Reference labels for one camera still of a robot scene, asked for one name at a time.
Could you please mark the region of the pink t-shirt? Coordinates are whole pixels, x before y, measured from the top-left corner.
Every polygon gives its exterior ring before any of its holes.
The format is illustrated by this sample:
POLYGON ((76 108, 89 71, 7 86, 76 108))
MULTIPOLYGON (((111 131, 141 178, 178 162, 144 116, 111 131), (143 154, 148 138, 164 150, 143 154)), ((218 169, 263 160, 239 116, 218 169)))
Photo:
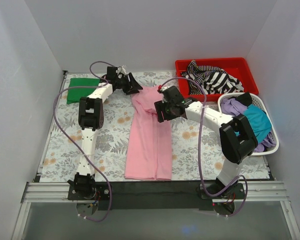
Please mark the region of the pink t-shirt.
POLYGON ((161 100, 157 86, 144 87, 131 97, 134 115, 126 153, 126 179, 172 179, 172 128, 168 121, 158 122, 155 109, 155 102, 161 100))

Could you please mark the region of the green t-shirt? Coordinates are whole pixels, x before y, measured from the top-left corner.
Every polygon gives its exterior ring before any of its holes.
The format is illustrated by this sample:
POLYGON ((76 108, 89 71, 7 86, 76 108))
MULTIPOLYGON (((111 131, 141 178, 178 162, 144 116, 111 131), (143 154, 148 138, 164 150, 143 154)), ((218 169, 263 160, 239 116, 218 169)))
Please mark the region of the green t-shirt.
POLYGON ((100 84, 99 78, 71 78, 69 82, 69 89, 67 93, 66 103, 78 103, 81 97, 88 97, 92 94, 96 87, 100 84), (73 88, 73 87, 92 87, 92 88, 73 88))

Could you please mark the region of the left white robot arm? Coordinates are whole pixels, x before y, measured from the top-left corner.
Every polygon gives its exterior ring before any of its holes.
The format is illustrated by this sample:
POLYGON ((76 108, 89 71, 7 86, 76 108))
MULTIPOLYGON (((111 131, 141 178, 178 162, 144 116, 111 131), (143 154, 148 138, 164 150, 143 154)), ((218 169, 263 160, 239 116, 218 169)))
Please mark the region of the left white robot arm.
POLYGON ((79 158, 74 180, 69 180, 68 183, 73 188, 72 193, 84 200, 97 199, 100 195, 95 182, 96 169, 91 163, 95 157, 98 130, 103 127, 105 121, 103 103, 115 90, 132 95, 143 89, 133 74, 127 73, 123 67, 107 67, 104 78, 107 82, 101 80, 92 93, 79 100, 78 124, 81 128, 83 154, 79 158))

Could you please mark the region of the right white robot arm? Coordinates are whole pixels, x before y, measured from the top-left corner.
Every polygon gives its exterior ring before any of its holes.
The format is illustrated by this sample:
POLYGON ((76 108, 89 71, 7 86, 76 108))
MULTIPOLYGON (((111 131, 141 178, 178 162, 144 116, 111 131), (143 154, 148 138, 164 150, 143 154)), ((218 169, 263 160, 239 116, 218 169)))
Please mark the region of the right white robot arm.
POLYGON ((202 184, 209 197, 227 199, 235 192, 235 185, 242 169, 242 162, 249 157, 258 145, 257 138, 246 116, 231 116, 221 113, 193 98, 185 98, 176 86, 158 87, 162 99, 155 102, 158 122, 184 118, 199 123, 219 134, 221 150, 225 157, 221 172, 215 183, 202 184))

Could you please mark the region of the black white striped shirt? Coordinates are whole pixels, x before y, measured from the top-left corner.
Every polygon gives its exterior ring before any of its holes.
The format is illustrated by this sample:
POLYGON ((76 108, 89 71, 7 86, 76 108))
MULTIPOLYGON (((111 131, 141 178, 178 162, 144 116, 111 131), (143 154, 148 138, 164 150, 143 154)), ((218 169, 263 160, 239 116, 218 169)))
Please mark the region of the black white striped shirt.
POLYGON ((224 69, 211 65, 198 65, 192 60, 181 76, 200 85, 206 95, 242 93, 241 81, 228 74, 224 69))

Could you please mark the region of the lavender t-shirt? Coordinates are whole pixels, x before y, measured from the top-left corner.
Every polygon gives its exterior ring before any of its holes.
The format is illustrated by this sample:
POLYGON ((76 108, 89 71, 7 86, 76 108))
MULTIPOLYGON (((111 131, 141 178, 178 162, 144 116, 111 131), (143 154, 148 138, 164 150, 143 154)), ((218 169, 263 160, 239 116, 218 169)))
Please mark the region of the lavender t-shirt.
POLYGON ((220 103, 220 111, 223 114, 238 116, 242 115, 248 109, 247 106, 243 105, 235 98, 223 99, 220 103))

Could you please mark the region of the black garment in basket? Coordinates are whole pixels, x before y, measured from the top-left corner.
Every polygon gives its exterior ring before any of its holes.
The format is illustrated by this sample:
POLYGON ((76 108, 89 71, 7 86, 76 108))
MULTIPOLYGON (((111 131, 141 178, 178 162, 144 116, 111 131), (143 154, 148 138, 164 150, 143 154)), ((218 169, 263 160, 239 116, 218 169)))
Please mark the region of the black garment in basket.
POLYGON ((253 103, 251 94, 249 92, 245 92, 245 93, 243 93, 241 95, 238 95, 235 99, 239 103, 241 103, 242 105, 244 105, 246 107, 250 106, 253 103))

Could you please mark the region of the red plastic bin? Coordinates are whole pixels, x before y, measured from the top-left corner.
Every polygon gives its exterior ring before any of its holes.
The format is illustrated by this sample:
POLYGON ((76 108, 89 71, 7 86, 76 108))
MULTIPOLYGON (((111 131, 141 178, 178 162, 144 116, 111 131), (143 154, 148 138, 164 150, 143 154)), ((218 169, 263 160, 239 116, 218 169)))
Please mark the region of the red plastic bin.
MULTIPOLYGON (((206 58, 196 59, 198 65, 208 65, 224 69, 231 76, 239 79, 243 85, 244 92, 250 94, 259 94, 258 87, 254 81, 253 75, 250 71, 247 61, 243 57, 230 57, 230 58, 206 58)), ((196 95, 189 95, 189 84, 184 79, 178 80, 178 86, 180 93, 185 97, 196 98, 203 102, 204 95, 202 93, 196 95)))

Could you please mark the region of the teal t-shirt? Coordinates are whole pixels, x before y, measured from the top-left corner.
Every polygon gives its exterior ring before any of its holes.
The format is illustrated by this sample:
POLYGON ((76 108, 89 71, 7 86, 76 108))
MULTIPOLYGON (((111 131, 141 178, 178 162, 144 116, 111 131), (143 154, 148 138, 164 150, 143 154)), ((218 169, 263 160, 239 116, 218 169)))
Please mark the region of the teal t-shirt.
POLYGON ((257 142, 260 144, 271 132, 272 124, 267 114, 255 105, 249 105, 243 112, 247 117, 257 142))

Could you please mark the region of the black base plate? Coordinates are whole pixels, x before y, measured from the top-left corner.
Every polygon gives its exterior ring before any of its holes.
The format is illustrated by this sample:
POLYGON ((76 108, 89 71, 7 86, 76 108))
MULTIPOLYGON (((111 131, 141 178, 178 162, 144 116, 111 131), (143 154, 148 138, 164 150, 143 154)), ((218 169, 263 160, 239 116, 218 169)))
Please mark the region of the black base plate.
MULTIPOLYGON (((150 209, 195 209, 213 211, 213 198, 205 195, 198 180, 186 181, 117 181, 111 182, 112 210, 150 210, 150 209)), ((96 182, 91 196, 83 196, 73 186, 69 186, 67 199, 70 201, 98 201, 99 210, 107 210, 110 203, 110 193, 107 183, 96 182)), ((237 183, 223 196, 214 200, 229 202, 231 211, 234 201, 243 200, 245 187, 237 183)))

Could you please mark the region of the aluminium frame rail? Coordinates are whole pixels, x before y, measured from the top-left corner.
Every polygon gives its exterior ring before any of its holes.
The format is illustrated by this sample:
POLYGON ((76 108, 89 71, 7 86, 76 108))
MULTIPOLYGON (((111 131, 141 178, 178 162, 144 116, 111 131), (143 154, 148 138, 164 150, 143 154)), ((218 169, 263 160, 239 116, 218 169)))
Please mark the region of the aluminium frame rail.
POLYGON ((250 181, 238 213, 198 209, 90 209, 68 200, 69 185, 27 184, 14 240, 299 240, 300 231, 281 181, 250 181))

